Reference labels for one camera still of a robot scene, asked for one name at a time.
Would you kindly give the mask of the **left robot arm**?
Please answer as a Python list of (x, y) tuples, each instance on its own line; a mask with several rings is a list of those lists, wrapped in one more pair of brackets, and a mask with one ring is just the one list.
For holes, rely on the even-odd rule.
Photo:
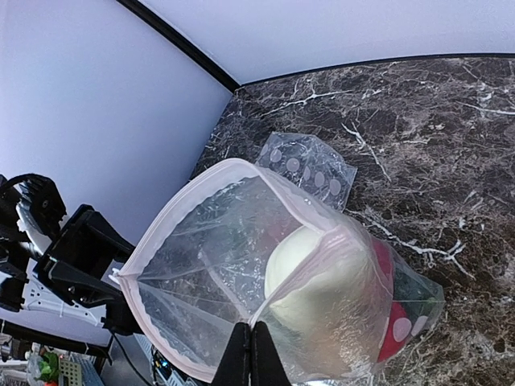
[(39, 233), (19, 209), (1, 211), (1, 308), (50, 314), (54, 330), (1, 320), (1, 331), (68, 351), (106, 357), (108, 344), (61, 326), (89, 324), (111, 335), (140, 335), (122, 292), (103, 277), (112, 262), (124, 263), (133, 246), (89, 205), (60, 225), (56, 239)]

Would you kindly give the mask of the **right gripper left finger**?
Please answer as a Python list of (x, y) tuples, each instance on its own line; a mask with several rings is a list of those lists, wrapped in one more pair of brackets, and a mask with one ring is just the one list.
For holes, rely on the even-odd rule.
[(248, 386), (250, 375), (250, 327), (237, 323), (225, 348), (212, 386)]

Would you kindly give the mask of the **dotted zip bag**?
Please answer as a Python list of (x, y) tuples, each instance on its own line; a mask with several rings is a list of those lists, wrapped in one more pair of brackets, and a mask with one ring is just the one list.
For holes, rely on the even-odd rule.
[[(270, 255), (293, 231), (305, 226), (326, 234), (346, 224), (376, 238), (272, 170), (231, 158), (167, 203), (116, 279), (143, 334), (195, 379), (213, 380), (239, 322), (268, 326), (291, 382), (360, 379), (384, 363), (379, 352), (349, 367), (319, 363), (271, 314), (265, 296)], [(441, 312), (412, 323), (406, 343)]]

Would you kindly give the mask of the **white radish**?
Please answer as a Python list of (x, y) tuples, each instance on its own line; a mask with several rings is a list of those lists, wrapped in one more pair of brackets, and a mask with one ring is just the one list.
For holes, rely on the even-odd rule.
[(271, 253), (265, 296), (300, 349), (328, 367), (375, 360), (391, 289), (372, 237), (355, 224), (322, 234), (302, 226)]

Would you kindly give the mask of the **green cucumber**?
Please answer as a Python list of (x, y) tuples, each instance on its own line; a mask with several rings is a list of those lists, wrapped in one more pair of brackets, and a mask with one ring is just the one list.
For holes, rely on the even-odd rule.
[(431, 279), (416, 273), (401, 258), (393, 259), (393, 299), (415, 323), (419, 317), (436, 319), (443, 308), (443, 288)]

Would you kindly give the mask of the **red apple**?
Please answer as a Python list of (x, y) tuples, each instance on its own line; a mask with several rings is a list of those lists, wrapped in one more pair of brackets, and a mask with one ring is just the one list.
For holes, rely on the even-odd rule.
[[(390, 247), (384, 241), (373, 238), (373, 249), (381, 271), (393, 289), (394, 263)], [(404, 306), (393, 300), (385, 327), (385, 336), (377, 358), (378, 363), (383, 363), (395, 356), (406, 345), (412, 326)]]

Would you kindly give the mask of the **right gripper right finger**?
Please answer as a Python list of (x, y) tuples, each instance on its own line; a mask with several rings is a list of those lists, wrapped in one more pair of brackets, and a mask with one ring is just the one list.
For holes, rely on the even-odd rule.
[(257, 322), (251, 335), (252, 386), (290, 386), (282, 362), (264, 322)]

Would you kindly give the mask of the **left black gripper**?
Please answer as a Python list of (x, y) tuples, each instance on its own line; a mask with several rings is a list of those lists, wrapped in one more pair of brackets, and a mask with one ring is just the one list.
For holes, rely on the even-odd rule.
[(42, 285), (31, 298), (33, 310), (101, 319), (103, 327), (123, 336), (142, 330), (122, 292), (103, 281), (113, 262), (128, 261), (134, 246), (89, 205), (81, 205), (35, 266)]

